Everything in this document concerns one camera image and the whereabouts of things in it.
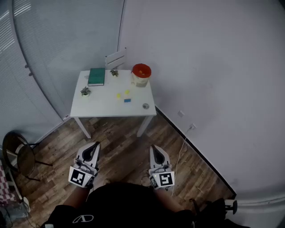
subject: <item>white table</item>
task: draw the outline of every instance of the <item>white table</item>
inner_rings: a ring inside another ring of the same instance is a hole
[[[140,137],[156,115],[150,83],[144,88],[138,88],[131,84],[130,70],[119,70],[118,77],[112,76],[110,70],[106,70],[105,84],[89,86],[90,96],[82,97],[80,91],[85,86],[88,87],[89,72],[86,70],[79,74],[70,113],[87,138],[91,138],[91,134],[81,123],[80,117],[145,116],[137,132],[137,137]],[[124,103],[125,98],[130,98],[131,102]],[[145,103],[149,105],[148,109],[143,108]]]

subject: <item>black baseboard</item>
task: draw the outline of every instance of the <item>black baseboard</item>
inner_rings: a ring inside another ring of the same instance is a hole
[[[236,192],[233,190],[233,188],[227,183],[227,181],[222,177],[222,175],[215,169],[215,167],[212,166],[212,164],[201,154],[201,152],[189,141],[189,139],[186,138],[186,136],[174,125],[173,122],[170,121],[169,118],[167,118],[166,115],[162,113],[162,111],[159,110],[158,107],[155,107],[156,111],[180,134],[180,136],[183,139],[186,139],[185,141],[192,147],[192,149],[207,163],[209,167],[218,175],[218,177],[225,183],[225,185],[229,188],[229,190],[233,193],[232,199],[235,199]]]

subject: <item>book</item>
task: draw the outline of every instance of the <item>book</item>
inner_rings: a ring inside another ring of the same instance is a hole
[[[88,86],[103,86],[105,81],[105,68],[91,68]]]

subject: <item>plastic container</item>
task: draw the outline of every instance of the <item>plastic container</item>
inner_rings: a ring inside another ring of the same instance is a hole
[[[137,87],[146,87],[151,76],[151,69],[148,65],[139,63],[134,65],[132,70],[132,83]]]

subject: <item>frosted glass door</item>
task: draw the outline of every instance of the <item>frosted glass door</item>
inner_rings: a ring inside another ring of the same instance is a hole
[[[29,76],[15,37],[11,9],[12,1],[0,1],[0,145],[11,130],[35,142],[62,122]]]
[[[123,0],[14,0],[17,35],[34,77],[61,118],[80,71],[117,51]]]

